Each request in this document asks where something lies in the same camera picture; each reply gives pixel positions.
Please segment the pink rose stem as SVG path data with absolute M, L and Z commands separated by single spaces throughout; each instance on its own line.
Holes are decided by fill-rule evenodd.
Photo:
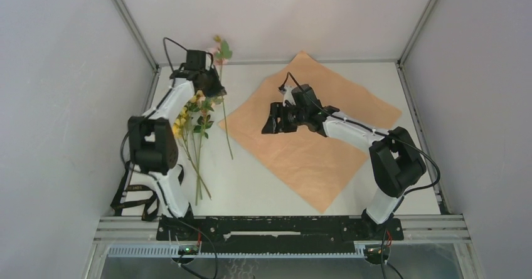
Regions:
M 227 40 L 223 38 L 222 36 L 216 34 L 213 37 L 213 41 L 216 43 L 216 46 L 211 49 L 211 53 L 214 56 L 213 63 L 216 66 L 216 69 L 218 71 L 220 80 L 222 80 L 223 77 L 223 66 L 231 60 L 233 52 L 230 49 L 230 45 L 228 44 Z M 230 153 L 231 160 L 234 159 L 230 138 L 229 138 L 229 130 L 228 130 L 228 122 L 226 119 L 226 106 L 225 106 L 225 96 L 221 97 L 221 105 L 222 105 L 222 111 L 223 111 L 223 128 L 225 131 L 225 137 L 226 142 L 228 146 L 228 150 Z

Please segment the yellow flower stem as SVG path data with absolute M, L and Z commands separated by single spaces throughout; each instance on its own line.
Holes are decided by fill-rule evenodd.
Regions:
M 173 130 L 174 137 L 176 138 L 178 145 L 181 148 L 184 149 L 186 158 L 189 160 L 189 163 L 191 164 L 192 168 L 193 168 L 193 164 L 192 164 L 192 161 L 193 161 L 193 153 L 192 153 L 193 146 L 192 146 L 192 141 L 191 141 L 191 137 L 190 137 L 189 115 L 188 115 L 189 108 L 188 108 L 188 105 L 189 105 L 190 101 L 193 99 L 193 97 L 191 99 L 189 99 L 189 101 L 181 109 L 181 111 L 179 112 L 178 116 L 176 117 L 176 119 L 175 119 L 175 121 L 174 121 L 174 123 L 172 125 L 172 130 Z

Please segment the green orange wrapping paper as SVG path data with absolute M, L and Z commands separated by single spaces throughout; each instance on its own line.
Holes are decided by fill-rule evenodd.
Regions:
M 320 63 L 301 51 L 286 65 L 225 65 L 222 83 L 228 116 L 221 127 L 240 151 L 258 160 L 254 179 L 276 177 L 291 196 L 268 196 L 267 214 L 360 214 L 375 191 L 369 155 L 352 146 L 299 127 L 289 134 L 264 135 L 272 102 L 291 73 L 310 85 L 323 105 L 331 105 L 369 126 L 392 129 L 403 122 L 405 98 L 393 63 Z

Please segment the pink white flower stem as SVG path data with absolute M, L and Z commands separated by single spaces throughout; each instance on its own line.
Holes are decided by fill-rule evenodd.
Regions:
M 208 130 L 214 124 L 214 121 L 211 119 L 211 114 L 215 111 L 218 100 L 219 98 L 217 97 L 205 97 L 201 92 L 198 92 L 188 105 L 190 137 L 193 146 L 192 164 L 196 173 L 195 205 L 198 205 L 203 199 L 204 193 L 206 193 L 208 198 L 211 198 L 211 194 L 201 174 L 201 156 L 204 140 L 209 138 Z

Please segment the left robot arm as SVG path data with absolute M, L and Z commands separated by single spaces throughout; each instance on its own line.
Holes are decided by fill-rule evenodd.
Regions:
M 178 179 L 183 167 L 178 165 L 179 149 L 172 126 L 197 92 L 207 97 L 226 93 L 214 60 L 208 51 L 188 50 L 185 62 L 171 72 L 171 82 L 159 103 L 141 116 L 131 116 L 127 123 L 132 170 L 155 192 L 162 213 L 176 218 L 171 229 L 182 240 L 195 234 L 196 223 L 185 216 L 190 204 Z

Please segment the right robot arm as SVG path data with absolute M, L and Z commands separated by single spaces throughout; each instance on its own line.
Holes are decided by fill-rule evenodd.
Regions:
M 371 239 L 380 238 L 403 198 L 416 189 L 426 173 L 425 163 L 432 159 L 415 146 L 403 127 L 378 129 L 348 117 L 336 107 L 324 107 L 308 84 L 293 87 L 283 83 L 279 92 L 283 100 L 271 103 L 263 134 L 291 133 L 306 126 L 323 137 L 368 151 L 377 190 L 363 211 L 363 233 Z

